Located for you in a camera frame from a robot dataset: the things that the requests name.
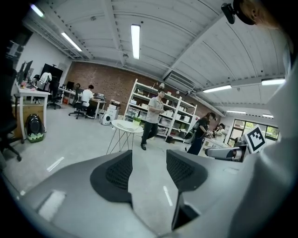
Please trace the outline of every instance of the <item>man walking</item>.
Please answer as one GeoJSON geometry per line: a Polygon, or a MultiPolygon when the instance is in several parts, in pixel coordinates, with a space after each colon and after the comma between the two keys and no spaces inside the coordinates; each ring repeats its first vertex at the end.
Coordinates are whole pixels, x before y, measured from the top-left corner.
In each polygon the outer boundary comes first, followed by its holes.
{"type": "Polygon", "coordinates": [[[158,117],[160,113],[163,113],[163,102],[164,90],[159,89],[156,98],[151,98],[148,104],[148,113],[146,117],[146,123],[144,127],[144,132],[142,136],[141,148],[146,150],[146,140],[150,139],[157,134],[158,129],[158,117]]]}

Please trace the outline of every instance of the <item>black outfit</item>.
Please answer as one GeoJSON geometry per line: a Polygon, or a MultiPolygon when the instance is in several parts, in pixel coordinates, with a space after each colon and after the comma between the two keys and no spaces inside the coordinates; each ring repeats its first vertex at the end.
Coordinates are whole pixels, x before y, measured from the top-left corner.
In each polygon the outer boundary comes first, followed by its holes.
{"type": "Polygon", "coordinates": [[[143,136],[142,136],[141,145],[146,144],[147,139],[150,139],[150,138],[156,136],[157,130],[158,130],[157,123],[154,124],[154,123],[150,123],[150,122],[146,121],[145,126],[144,126],[144,132],[143,132],[143,136]]]}
{"type": "Polygon", "coordinates": [[[205,134],[205,132],[202,131],[200,126],[203,126],[204,129],[207,130],[208,125],[209,125],[209,120],[206,117],[203,117],[200,119],[199,125],[196,130],[195,139],[194,139],[191,147],[187,151],[187,153],[195,154],[195,155],[199,154],[201,147],[202,147],[202,141],[204,139],[204,134],[205,134]]]}
{"type": "Polygon", "coordinates": [[[89,102],[86,115],[90,117],[94,117],[95,111],[96,111],[96,106],[92,105],[91,102],[89,102]]]}

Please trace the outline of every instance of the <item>gray t-shirt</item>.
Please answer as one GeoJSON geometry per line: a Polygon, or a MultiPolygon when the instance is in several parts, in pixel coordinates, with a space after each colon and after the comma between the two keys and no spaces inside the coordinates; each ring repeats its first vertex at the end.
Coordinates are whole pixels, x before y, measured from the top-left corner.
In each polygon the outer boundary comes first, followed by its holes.
{"type": "MultiPolygon", "coordinates": [[[[160,101],[160,102],[157,101],[157,97],[156,98],[151,98],[148,106],[152,106],[152,107],[154,107],[155,109],[158,109],[158,110],[163,110],[163,102],[162,101],[160,101]]],[[[159,116],[159,112],[152,112],[152,111],[148,110],[146,121],[150,122],[150,123],[153,123],[153,124],[156,124],[156,123],[158,123],[158,116],[159,116]]]]}

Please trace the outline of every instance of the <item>brick wall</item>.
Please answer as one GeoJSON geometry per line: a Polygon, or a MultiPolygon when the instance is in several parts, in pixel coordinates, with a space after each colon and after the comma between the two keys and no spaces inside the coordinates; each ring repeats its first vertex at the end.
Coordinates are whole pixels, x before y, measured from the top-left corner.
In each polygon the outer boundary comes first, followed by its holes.
{"type": "MultiPolygon", "coordinates": [[[[88,88],[88,85],[92,84],[94,86],[94,92],[105,95],[108,102],[107,105],[109,105],[111,99],[119,101],[121,103],[119,114],[123,115],[135,79],[138,79],[139,83],[149,86],[153,86],[156,83],[153,79],[130,71],[93,63],[73,62],[66,76],[65,84],[68,81],[72,81],[74,84],[79,83],[82,88],[88,88]]],[[[173,88],[166,86],[165,91],[171,91],[172,95],[176,96],[176,90],[173,88]]],[[[197,104],[196,115],[199,117],[203,117],[212,111],[191,97],[185,97],[181,94],[180,96],[188,103],[197,104]]],[[[220,121],[220,116],[217,117],[217,122],[211,122],[211,129],[220,121]]]]}

